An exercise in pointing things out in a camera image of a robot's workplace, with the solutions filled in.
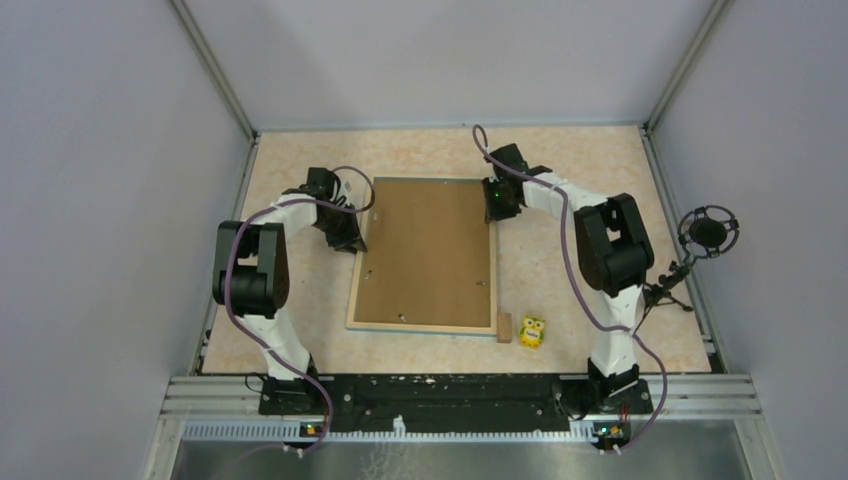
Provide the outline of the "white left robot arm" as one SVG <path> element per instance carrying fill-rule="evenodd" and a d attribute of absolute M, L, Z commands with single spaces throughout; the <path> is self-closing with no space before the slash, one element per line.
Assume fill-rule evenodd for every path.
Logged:
<path fill-rule="evenodd" d="M 271 393 L 282 393 L 283 401 L 302 414 L 314 410 L 326 390 L 287 310 L 287 243 L 302 230 L 315 228 L 337 252 L 366 252 L 357 216 L 375 205 L 376 189 L 368 180 L 367 201 L 357 205 L 340 171 L 311 167 L 303 184 L 285 190 L 245 220 L 221 222 L 216 232 L 213 299 L 260 348 Z"/>

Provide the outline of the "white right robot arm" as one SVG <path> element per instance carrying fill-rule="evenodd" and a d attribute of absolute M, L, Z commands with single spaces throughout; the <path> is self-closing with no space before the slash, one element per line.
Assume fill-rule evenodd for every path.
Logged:
<path fill-rule="evenodd" d="M 639 380 L 632 331 L 654 253 L 638 205 L 626 193 L 606 196 L 558 177 L 545 166 L 531 167 L 516 144 L 480 149 L 492 174 L 483 179 L 484 220 L 516 217 L 536 209 L 560 222 L 561 250 L 569 282 L 592 289 L 604 309 L 595 314 L 585 296 L 575 296 L 599 331 L 588 359 L 586 397 L 600 412 L 612 412 Z"/>

